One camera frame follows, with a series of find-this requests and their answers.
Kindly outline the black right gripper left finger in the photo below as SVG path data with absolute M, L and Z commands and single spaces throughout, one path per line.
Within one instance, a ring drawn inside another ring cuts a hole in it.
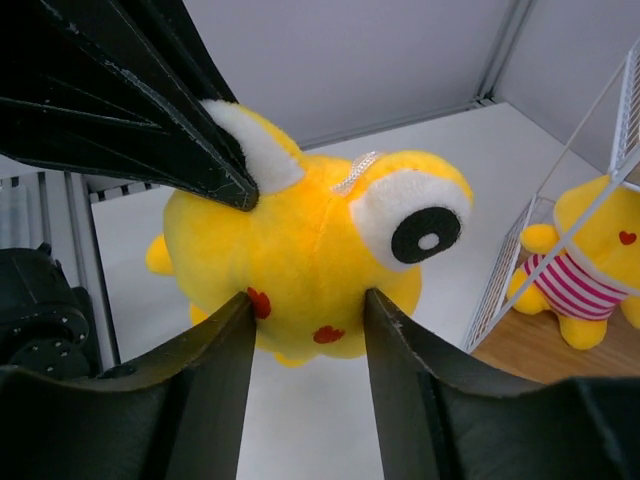
M 246 294 L 84 381 L 1 370 L 5 479 L 232 479 L 256 325 Z

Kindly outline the yellow bear plush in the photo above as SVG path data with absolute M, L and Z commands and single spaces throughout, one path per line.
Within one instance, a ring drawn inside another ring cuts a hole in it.
M 147 269 L 175 279 L 194 323 L 247 294 L 257 347 L 283 365 L 362 356 L 367 292 L 414 313 L 423 263 L 454 246 L 471 215 L 468 181 L 429 152 L 313 155 L 242 105 L 203 108 L 238 142 L 257 204 L 243 212 L 175 191 Z
M 550 224 L 520 234 L 528 258 L 515 270 L 506 296 L 526 315 L 553 312 L 564 341 L 574 349 L 599 345 L 620 308 L 639 326 L 639 193 L 617 186 L 555 255 L 552 249 L 611 185 L 607 175 L 565 191 Z

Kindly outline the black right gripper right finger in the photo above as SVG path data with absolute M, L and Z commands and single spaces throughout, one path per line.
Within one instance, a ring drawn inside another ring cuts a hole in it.
M 388 479 L 635 479 L 639 381 L 543 385 L 494 368 L 365 297 L 364 332 Z

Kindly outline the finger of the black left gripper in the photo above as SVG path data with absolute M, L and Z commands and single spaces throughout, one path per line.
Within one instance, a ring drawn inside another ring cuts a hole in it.
M 1 152 L 20 163 L 181 189 L 248 211 L 237 141 L 169 67 L 125 1 L 1 5 Z
M 197 99 L 237 102 L 182 0 L 128 0 L 124 9 Z

